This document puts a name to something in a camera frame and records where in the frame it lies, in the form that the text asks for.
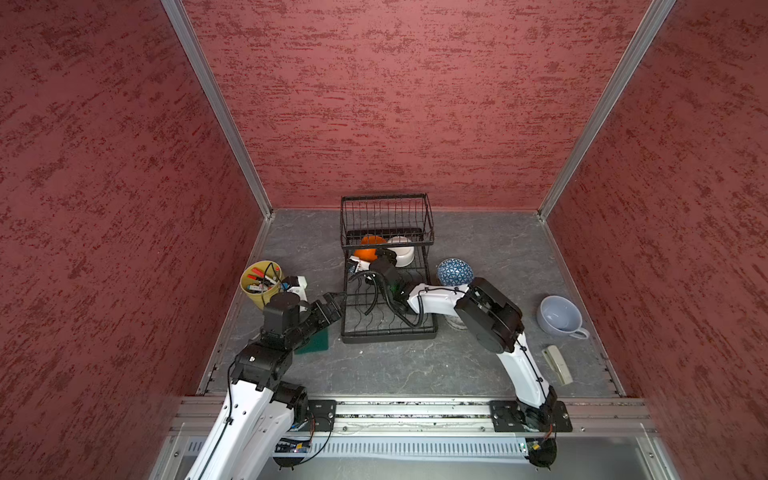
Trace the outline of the orange plastic bowl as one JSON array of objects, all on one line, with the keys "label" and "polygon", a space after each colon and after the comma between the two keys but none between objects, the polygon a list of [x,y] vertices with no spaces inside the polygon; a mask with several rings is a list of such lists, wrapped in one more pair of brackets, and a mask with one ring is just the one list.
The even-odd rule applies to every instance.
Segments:
[{"label": "orange plastic bowl", "polygon": [[373,262],[377,259],[377,249],[386,244],[387,240],[378,235],[366,235],[361,240],[362,248],[357,249],[354,255],[362,261]]}]

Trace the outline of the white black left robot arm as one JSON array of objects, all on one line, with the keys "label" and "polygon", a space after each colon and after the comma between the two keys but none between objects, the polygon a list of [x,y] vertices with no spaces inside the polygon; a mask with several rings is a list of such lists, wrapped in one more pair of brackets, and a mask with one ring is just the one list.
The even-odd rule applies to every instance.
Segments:
[{"label": "white black left robot arm", "polygon": [[309,421],[306,388],[283,377],[294,351],[342,318],[345,297],[326,293],[309,303],[281,292],[270,299],[258,337],[228,368],[226,398],[188,479],[256,479],[289,430]]}]

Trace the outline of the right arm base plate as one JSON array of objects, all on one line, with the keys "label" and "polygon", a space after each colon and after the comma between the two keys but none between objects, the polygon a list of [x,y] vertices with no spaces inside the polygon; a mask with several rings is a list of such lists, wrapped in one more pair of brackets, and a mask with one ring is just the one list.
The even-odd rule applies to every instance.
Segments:
[{"label": "right arm base plate", "polygon": [[562,401],[534,408],[519,401],[489,402],[494,431],[512,433],[570,433],[573,425]]}]

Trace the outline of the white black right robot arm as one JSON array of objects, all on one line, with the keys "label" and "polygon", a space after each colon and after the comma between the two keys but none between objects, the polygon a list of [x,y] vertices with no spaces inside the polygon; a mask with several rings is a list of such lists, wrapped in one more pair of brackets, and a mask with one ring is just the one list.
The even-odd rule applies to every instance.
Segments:
[{"label": "white black right robot arm", "polygon": [[416,328],[429,315],[459,318],[487,351],[497,355],[517,402],[515,422],[528,431],[555,433],[554,388],[543,378],[525,337],[520,308],[482,277],[457,285],[406,283],[396,253],[378,248],[361,275],[376,287],[373,305],[384,302],[405,325]]}]

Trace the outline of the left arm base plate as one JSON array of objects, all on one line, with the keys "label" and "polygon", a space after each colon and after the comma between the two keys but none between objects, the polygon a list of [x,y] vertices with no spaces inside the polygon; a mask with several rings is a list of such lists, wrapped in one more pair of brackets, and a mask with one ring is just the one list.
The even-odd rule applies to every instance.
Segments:
[{"label": "left arm base plate", "polygon": [[334,429],[338,402],[336,400],[309,399],[299,404],[295,410],[291,432],[309,434],[331,432]]}]

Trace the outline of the white ceramic bowl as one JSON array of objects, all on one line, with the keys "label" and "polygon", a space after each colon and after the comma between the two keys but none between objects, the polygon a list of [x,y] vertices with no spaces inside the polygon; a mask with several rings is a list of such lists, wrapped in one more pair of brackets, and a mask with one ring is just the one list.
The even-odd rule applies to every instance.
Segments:
[{"label": "white ceramic bowl", "polygon": [[388,240],[388,249],[396,255],[396,266],[404,268],[409,266],[415,258],[415,248],[405,236],[394,236]]}]

